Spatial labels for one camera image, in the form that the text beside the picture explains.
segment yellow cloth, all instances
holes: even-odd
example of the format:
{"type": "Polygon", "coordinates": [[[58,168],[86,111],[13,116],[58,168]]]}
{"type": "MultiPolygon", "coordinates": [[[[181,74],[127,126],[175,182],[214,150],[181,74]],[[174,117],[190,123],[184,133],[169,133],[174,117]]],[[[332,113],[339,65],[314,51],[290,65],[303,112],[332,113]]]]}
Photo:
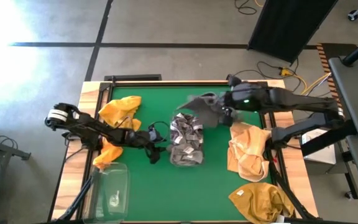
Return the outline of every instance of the yellow cloth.
{"type": "Polygon", "coordinates": [[[132,119],[136,110],[138,109],[142,97],[140,96],[127,96],[121,100],[112,100],[106,104],[100,111],[99,115],[106,123],[116,128],[124,119],[127,118],[120,128],[131,128],[131,120],[133,128],[138,130],[141,122],[138,119],[132,119]]]}
{"type": "MultiPolygon", "coordinates": [[[[133,117],[141,101],[140,96],[128,96],[121,100],[112,100],[99,111],[99,115],[112,127],[119,126],[120,128],[138,130],[142,123],[138,119],[133,119],[133,117]]],[[[103,170],[113,160],[117,159],[122,152],[122,147],[113,146],[106,138],[103,138],[101,154],[94,158],[93,165],[103,170]]]]}
{"type": "Polygon", "coordinates": [[[238,211],[250,222],[275,222],[282,210],[291,216],[294,206],[284,191],[267,183],[245,184],[229,195],[238,211]]]}
{"type": "Polygon", "coordinates": [[[240,177],[258,182],[269,171],[269,162],[262,154],[270,131],[245,123],[234,123],[230,127],[232,139],[227,150],[227,169],[238,172],[240,177]]]}

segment yellow cable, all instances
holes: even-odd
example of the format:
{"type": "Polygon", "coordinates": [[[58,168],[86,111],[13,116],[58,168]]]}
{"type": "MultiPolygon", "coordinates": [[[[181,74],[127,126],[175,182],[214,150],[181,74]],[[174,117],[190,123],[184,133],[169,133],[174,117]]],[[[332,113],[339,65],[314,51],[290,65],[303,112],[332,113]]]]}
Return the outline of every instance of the yellow cable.
{"type": "Polygon", "coordinates": [[[305,85],[305,87],[303,88],[303,91],[302,91],[302,92],[304,92],[304,91],[308,88],[308,85],[306,84],[306,81],[305,81],[302,77],[300,77],[299,75],[293,74],[293,76],[303,82],[303,84],[305,85]]]}
{"type": "Polygon", "coordinates": [[[314,86],[315,84],[317,84],[317,83],[320,82],[322,79],[324,79],[324,78],[326,78],[327,76],[329,76],[330,74],[331,74],[331,72],[330,72],[330,73],[327,73],[327,74],[325,74],[325,75],[323,75],[323,76],[320,77],[320,78],[318,78],[316,81],[314,81],[314,83],[312,83],[312,84],[309,86],[309,88],[303,90],[303,92],[301,93],[301,95],[307,93],[310,88],[313,88],[313,86],[314,86]]]}
{"type": "Polygon", "coordinates": [[[255,4],[259,7],[263,7],[263,5],[259,4],[257,0],[254,0],[255,1],[255,4]]]}

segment crumpled cloth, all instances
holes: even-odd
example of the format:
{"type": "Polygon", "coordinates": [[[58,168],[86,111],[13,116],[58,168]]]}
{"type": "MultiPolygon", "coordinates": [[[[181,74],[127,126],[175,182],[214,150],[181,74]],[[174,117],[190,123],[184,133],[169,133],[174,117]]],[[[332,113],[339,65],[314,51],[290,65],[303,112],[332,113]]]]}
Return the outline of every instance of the crumpled cloth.
{"type": "Polygon", "coordinates": [[[264,160],[262,154],[270,131],[246,123],[234,123],[230,134],[227,169],[252,182],[265,178],[269,172],[269,161],[264,160]]]}
{"type": "MultiPolygon", "coordinates": [[[[223,122],[224,110],[223,102],[219,100],[219,96],[213,92],[207,92],[200,96],[189,96],[189,102],[181,105],[179,109],[189,109],[197,114],[201,124],[214,128],[223,122]]],[[[237,119],[237,113],[232,110],[231,116],[237,119]]]]}
{"type": "Polygon", "coordinates": [[[245,184],[229,195],[238,211],[250,222],[275,222],[284,210],[291,216],[294,206],[284,191],[268,183],[245,184]]]}
{"type": "MultiPolygon", "coordinates": [[[[100,111],[99,115],[108,125],[117,128],[132,128],[138,130],[142,124],[138,119],[133,119],[136,110],[140,106],[140,96],[128,96],[121,100],[111,100],[100,111]]],[[[122,147],[113,146],[103,137],[101,154],[94,158],[93,165],[103,170],[117,159],[123,152],[122,147]]]]}
{"type": "Polygon", "coordinates": [[[178,166],[201,164],[203,154],[203,125],[190,114],[178,113],[170,125],[171,143],[167,147],[170,162],[178,166]]]}

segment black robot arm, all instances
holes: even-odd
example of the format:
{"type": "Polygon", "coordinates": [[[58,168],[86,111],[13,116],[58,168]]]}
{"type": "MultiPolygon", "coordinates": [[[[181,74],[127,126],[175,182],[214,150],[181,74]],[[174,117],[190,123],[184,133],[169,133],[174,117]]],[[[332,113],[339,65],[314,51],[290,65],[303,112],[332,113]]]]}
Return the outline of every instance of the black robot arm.
{"type": "Polygon", "coordinates": [[[54,131],[64,129],[80,137],[82,144],[88,149],[97,149],[100,146],[100,136],[115,146],[144,148],[151,164],[156,163],[160,159],[160,152],[165,150],[162,147],[155,147],[156,143],[164,139],[154,126],[149,126],[147,131],[113,128],[81,112],[76,106],[66,103],[59,103],[49,111],[45,125],[54,131]]]}
{"type": "Polygon", "coordinates": [[[261,114],[293,110],[314,112],[308,119],[287,128],[273,128],[272,137],[266,141],[265,151],[267,152],[267,159],[270,161],[271,174],[282,186],[282,189],[294,204],[300,216],[318,223],[325,223],[322,220],[316,219],[302,206],[276,169],[273,157],[268,151],[271,149],[281,150],[287,146],[288,141],[292,137],[299,136],[316,128],[329,128],[331,130],[302,145],[302,151],[306,149],[307,154],[318,151],[344,138],[343,133],[337,133],[336,131],[339,127],[347,124],[338,115],[336,101],[330,98],[296,95],[283,88],[262,87],[256,83],[242,83],[236,77],[229,76],[228,82],[231,86],[231,91],[225,92],[221,98],[225,116],[228,117],[226,121],[229,121],[231,117],[231,110],[253,111],[261,114]]]}

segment transparent plastic box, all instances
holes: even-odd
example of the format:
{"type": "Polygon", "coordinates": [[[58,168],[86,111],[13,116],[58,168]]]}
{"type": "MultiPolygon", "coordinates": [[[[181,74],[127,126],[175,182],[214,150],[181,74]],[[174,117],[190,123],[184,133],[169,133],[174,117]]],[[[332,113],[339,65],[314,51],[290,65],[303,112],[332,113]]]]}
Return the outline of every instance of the transparent plastic box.
{"type": "Polygon", "coordinates": [[[84,223],[120,223],[127,216],[128,194],[128,168],[123,163],[114,162],[95,177],[88,192],[84,223]]]}

